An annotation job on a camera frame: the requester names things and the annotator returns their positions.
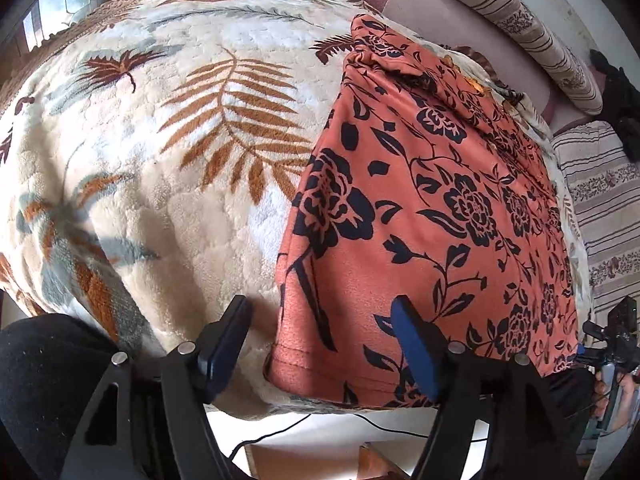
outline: beige striped upholstery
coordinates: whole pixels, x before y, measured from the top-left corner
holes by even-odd
[[[520,0],[459,0],[516,41],[589,115],[602,110],[602,96],[590,70]]]
[[[640,298],[640,171],[609,124],[576,126],[552,141],[585,241],[596,320]]]

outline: black pants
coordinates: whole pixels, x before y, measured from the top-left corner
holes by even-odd
[[[76,426],[116,351],[113,342],[62,314],[17,321],[0,332],[0,426],[10,437],[3,443],[0,431],[0,478],[29,479],[29,468],[41,480],[59,478]],[[587,370],[545,380],[563,415],[590,405],[594,378]],[[583,410],[569,419],[571,449],[589,416]]]

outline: striped cushion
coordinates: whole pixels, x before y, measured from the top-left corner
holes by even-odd
[[[459,0],[516,41],[589,115],[602,110],[602,96],[586,65],[521,0]]]
[[[640,171],[609,124],[594,121],[554,137],[585,241],[596,321],[624,296],[640,296]]]

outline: cream fleece blanket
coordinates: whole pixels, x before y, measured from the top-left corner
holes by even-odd
[[[289,200],[361,12],[374,11],[361,0],[115,0],[33,52],[0,94],[2,286],[26,312],[79,317],[132,354],[197,337],[245,294],[256,316],[217,406],[328,409],[277,390],[262,366]],[[465,56],[428,48],[490,85]]]

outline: orange floral fabric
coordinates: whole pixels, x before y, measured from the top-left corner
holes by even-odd
[[[564,369],[575,305],[539,147],[450,58],[371,16],[351,33],[282,241],[268,379],[332,402],[424,405],[388,317],[399,294],[477,354]]]

